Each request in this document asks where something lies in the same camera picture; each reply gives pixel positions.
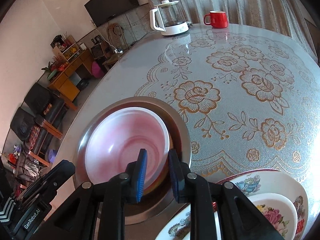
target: red mug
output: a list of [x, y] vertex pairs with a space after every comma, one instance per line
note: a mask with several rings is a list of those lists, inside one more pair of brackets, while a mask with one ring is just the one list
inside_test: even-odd
[[[205, 22], [205, 18], [210, 16], [210, 23]], [[203, 18], [203, 23], [205, 25], [211, 25], [214, 28], [227, 28], [229, 23], [227, 19], [227, 14], [224, 11], [211, 11], [210, 14], [206, 14]]]

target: wooden desk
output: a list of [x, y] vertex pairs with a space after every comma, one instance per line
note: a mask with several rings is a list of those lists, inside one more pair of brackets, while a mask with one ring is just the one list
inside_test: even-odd
[[70, 64], [61, 71], [60, 74], [50, 82], [48, 88], [59, 91], [64, 97], [71, 102], [80, 92], [79, 89], [70, 81], [69, 77], [83, 65], [87, 71], [92, 75], [91, 66], [94, 61], [90, 50], [84, 50], [78, 57], [76, 57]]

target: black television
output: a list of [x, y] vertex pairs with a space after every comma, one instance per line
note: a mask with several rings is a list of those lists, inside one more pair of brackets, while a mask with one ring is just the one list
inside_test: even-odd
[[139, 6], [138, 0], [90, 0], [85, 5], [98, 27], [120, 14]]

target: chair backrest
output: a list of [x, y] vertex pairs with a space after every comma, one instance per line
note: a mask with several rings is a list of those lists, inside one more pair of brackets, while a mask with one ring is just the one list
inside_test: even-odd
[[110, 24], [107, 27], [107, 34], [108, 39], [113, 46], [121, 49], [129, 49], [127, 40], [125, 39], [125, 36], [119, 23]]
[[31, 135], [31, 129], [35, 124], [33, 115], [19, 107], [10, 123], [10, 128], [21, 141], [27, 141]]
[[35, 83], [24, 98], [24, 102], [30, 107], [34, 114], [43, 115], [43, 111], [52, 99], [53, 97], [48, 89], [39, 83]]

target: floral plate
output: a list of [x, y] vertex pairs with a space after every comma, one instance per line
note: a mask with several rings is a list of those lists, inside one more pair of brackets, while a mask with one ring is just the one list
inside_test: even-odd
[[[303, 186], [288, 174], [276, 170], [244, 172], [224, 179], [231, 181], [246, 196], [260, 193], [277, 193], [290, 199], [298, 215], [294, 240], [300, 240], [308, 219], [308, 198]], [[181, 240], [190, 231], [190, 205], [174, 216], [161, 230], [156, 240]]]

